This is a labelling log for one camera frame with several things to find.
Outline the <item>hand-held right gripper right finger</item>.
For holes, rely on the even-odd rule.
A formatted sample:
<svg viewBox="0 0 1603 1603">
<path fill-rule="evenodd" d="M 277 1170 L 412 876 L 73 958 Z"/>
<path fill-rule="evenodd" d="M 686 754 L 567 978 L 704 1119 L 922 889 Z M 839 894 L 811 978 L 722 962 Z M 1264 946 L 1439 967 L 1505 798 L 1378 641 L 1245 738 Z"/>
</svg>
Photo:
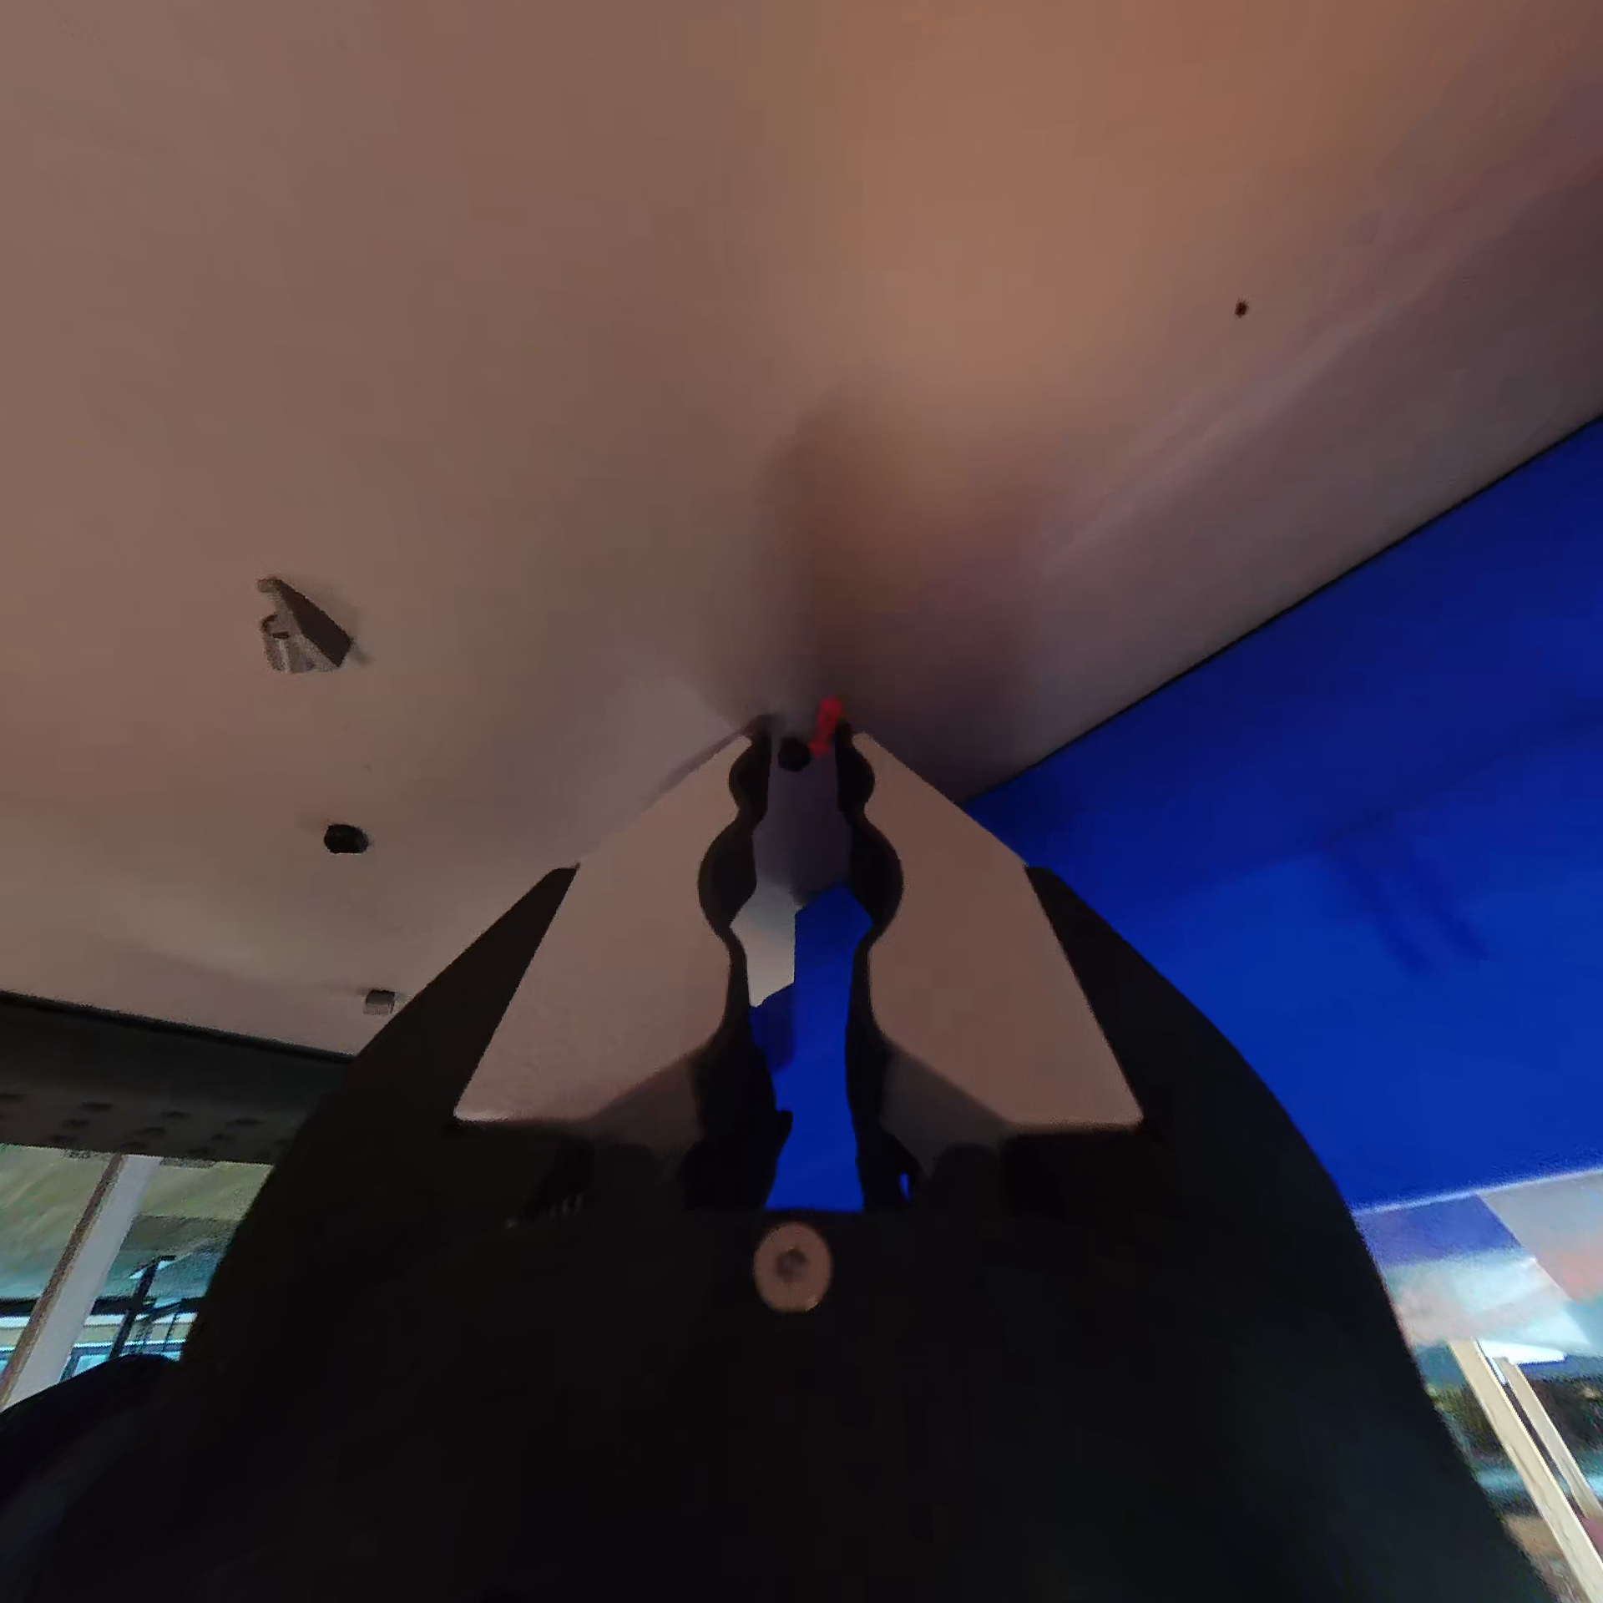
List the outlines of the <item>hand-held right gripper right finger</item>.
<svg viewBox="0 0 1603 1603">
<path fill-rule="evenodd" d="M 1138 1099 L 1026 859 L 839 724 L 836 806 L 866 914 L 846 997 L 846 1108 L 866 1209 L 901 1209 L 952 1150 L 1138 1131 Z"/>
</svg>

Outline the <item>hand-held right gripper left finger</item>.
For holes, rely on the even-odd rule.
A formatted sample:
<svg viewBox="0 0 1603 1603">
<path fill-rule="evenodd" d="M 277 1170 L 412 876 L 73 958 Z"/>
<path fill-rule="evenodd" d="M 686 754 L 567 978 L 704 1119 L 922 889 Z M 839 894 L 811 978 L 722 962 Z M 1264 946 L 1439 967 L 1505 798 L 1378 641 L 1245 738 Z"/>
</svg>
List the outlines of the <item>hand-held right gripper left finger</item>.
<svg viewBox="0 0 1603 1603">
<path fill-rule="evenodd" d="M 740 730 L 571 871 L 453 1116 L 648 1150 L 683 1201 L 762 1206 L 788 1114 L 748 1018 L 769 730 Z"/>
</svg>

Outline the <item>blue plastic bin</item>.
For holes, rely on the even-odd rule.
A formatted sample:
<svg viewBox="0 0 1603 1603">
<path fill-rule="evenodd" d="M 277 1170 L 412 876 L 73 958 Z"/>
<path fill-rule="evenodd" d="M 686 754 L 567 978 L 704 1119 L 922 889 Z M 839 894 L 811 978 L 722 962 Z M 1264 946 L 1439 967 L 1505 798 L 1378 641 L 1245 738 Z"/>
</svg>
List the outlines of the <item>blue plastic bin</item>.
<svg viewBox="0 0 1603 1603">
<path fill-rule="evenodd" d="M 1257 1069 L 1416 1346 L 1600 1353 L 1603 429 L 967 804 Z"/>
</svg>

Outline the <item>red lego axle black ends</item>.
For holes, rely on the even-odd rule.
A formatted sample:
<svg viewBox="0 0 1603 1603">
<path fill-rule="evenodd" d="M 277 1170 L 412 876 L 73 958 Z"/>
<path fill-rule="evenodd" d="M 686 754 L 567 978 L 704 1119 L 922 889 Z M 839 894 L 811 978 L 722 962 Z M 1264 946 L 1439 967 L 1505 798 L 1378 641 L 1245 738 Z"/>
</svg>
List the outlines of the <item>red lego axle black ends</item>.
<svg viewBox="0 0 1603 1603">
<path fill-rule="evenodd" d="M 846 706 L 839 696 L 824 696 L 812 709 L 812 724 L 806 730 L 784 730 L 775 749 L 775 764 L 788 774 L 806 770 L 812 758 L 830 754 L 836 728 Z"/>
</svg>

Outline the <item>grey angled lego piece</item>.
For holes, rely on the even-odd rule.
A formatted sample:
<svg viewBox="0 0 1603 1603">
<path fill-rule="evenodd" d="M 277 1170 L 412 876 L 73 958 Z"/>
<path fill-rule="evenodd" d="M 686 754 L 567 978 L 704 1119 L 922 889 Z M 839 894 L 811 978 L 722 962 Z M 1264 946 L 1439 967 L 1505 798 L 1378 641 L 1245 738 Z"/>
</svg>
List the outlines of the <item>grey angled lego piece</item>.
<svg viewBox="0 0 1603 1603">
<path fill-rule="evenodd" d="M 271 611 L 258 620 L 271 671 L 333 673 L 346 665 L 354 636 L 316 601 L 277 577 L 261 577 L 255 589 L 271 605 Z"/>
</svg>

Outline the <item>black perforated pad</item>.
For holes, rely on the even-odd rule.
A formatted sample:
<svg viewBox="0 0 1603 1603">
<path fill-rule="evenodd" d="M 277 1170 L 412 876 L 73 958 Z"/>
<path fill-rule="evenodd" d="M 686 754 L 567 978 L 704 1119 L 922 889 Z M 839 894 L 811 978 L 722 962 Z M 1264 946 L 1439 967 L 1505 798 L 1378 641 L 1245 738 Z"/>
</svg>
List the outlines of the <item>black perforated pad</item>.
<svg viewBox="0 0 1603 1603">
<path fill-rule="evenodd" d="M 271 1167 L 342 1083 L 346 1050 L 0 992 L 0 1138 Z"/>
</svg>

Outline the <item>white table leg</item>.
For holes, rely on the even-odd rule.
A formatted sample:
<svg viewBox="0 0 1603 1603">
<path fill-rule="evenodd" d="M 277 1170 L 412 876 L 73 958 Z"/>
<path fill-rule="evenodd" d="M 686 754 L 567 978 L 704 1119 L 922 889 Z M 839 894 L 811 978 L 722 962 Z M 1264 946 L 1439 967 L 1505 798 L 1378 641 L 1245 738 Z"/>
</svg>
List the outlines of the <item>white table leg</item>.
<svg viewBox="0 0 1603 1603">
<path fill-rule="evenodd" d="M 142 1151 L 118 1151 L 105 1164 L 44 1285 L 44 1295 L 37 1301 L 11 1360 L 3 1365 L 3 1410 L 39 1391 L 50 1391 L 65 1376 L 67 1353 L 108 1281 L 111 1259 L 128 1236 L 159 1167 L 163 1156 Z"/>
</svg>

